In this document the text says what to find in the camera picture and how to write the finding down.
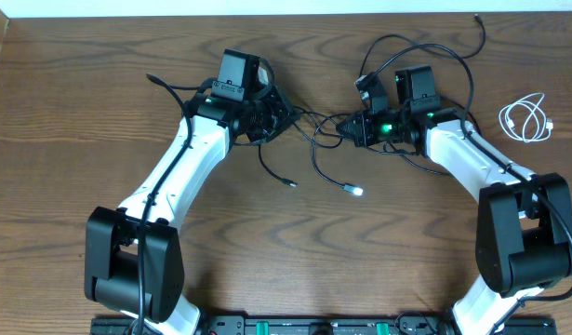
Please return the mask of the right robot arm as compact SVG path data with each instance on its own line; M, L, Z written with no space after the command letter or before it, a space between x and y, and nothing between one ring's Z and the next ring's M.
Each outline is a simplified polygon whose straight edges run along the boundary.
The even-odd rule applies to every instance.
M468 111L445 107L432 69L396 71L399 106L393 108L376 73L355 86L364 110L336 126L357 147L382 144L384 154L402 155L396 143L413 146L443 167L478 204L475 259L479 275L436 329L438 334L495 334L526 302L572 276L572 202L556 173L539 175L490 145ZM572 288L563 295L572 296Z

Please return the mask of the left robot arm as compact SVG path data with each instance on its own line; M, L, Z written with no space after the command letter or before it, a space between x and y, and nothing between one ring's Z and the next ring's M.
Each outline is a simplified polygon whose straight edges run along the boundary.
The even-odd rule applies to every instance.
M184 297L180 228L210 172L246 136L260 147L298 119L262 57L225 49L219 74L193 87L154 74L180 108L170 146L142 185L117 208L97 207L86 221L87 299L129 316L119 334L194 334L200 310Z

